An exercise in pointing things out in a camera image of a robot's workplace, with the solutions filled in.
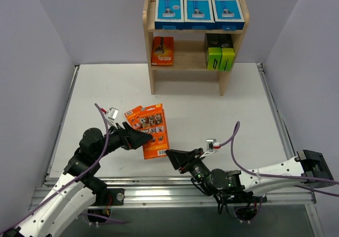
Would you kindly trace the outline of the black green Gillette box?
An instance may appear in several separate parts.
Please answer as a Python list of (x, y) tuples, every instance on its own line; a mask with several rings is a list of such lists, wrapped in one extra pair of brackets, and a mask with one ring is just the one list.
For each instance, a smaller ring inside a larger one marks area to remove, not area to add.
[(231, 35), (220, 34), (219, 43), (221, 48), (221, 61), (219, 65), (219, 71), (231, 71), (235, 58), (235, 50)]
[(222, 52), (217, 34), (205, 34), (204, 50), (207, 69), (219, 70)]

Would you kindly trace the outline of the orange razor pack top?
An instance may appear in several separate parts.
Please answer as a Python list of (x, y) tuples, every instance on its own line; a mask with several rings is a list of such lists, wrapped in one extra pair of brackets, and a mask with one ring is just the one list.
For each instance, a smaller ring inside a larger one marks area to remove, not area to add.
[(152, 66), (172, 66), (174, 61), (174, 38), (154, 37), (151, 52)]

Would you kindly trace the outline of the orange razor pack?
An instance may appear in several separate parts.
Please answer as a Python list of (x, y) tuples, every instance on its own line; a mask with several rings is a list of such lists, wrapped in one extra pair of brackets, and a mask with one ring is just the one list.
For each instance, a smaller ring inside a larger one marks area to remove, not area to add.
[(152, 66), (172, 66), (174, 61), (174, 38), (154, 37), (151, 52)]
[(170, 148), (168, 139), (165, 112), (162, 104), (147, 106), (139, 113), (140, 130), (152, 136), (151, 140), (144, 144), (144, 159), (155, 159), (166, 156), (166, 150)]
[(133, 129), (141, 131), (145, 128), (145, 119), (142, 118), (144, 110), (145, 109), (139, 105), (132, 110), (125, 112), (125, 118)]

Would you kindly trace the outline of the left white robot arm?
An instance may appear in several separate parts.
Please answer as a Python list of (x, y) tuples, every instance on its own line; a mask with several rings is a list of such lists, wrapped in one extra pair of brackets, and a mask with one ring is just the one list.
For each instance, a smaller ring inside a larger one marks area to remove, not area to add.
[(152, 135), (134, 130), (127, 122), (106, 128), (90, 128), (69, 160), (53, 189), (23, 220), (1, 233), (2, 236), (57, 236), (92, 204), (108, 198), (107, 184), (95, 176), (100, 160), (123, 148), (136, 150)]

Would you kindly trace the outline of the white Harry's razor blister pack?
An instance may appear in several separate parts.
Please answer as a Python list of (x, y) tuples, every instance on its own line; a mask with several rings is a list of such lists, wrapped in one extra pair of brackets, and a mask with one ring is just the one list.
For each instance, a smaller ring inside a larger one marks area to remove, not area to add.
[(183, 0), (156, 0), (154, 24), (156, 30), (183, 30)]

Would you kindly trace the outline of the orange razor pack front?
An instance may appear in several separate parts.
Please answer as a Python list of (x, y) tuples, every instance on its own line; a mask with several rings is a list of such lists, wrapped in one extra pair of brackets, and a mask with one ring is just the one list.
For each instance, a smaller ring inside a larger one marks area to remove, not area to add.
[(152, 136), (151, 140), (144, 144), (144, 159), (155, 159), (166, 156), (166, 150), (170, 148), (168, 139), (165, 112), (162, 104), (147, 106), (139, 113), (140, 130)]

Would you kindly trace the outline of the blue Harry's razor box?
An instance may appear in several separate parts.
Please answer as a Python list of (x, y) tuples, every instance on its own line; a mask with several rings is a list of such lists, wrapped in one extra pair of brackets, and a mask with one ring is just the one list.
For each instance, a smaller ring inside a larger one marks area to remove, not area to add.
[(211, 0), (184, 0), (184, 29), (213, 30), (215, 19)]
[(239, 0), (211, 0), (215, 29), (224, 31), (242, 30), (245, 25)]

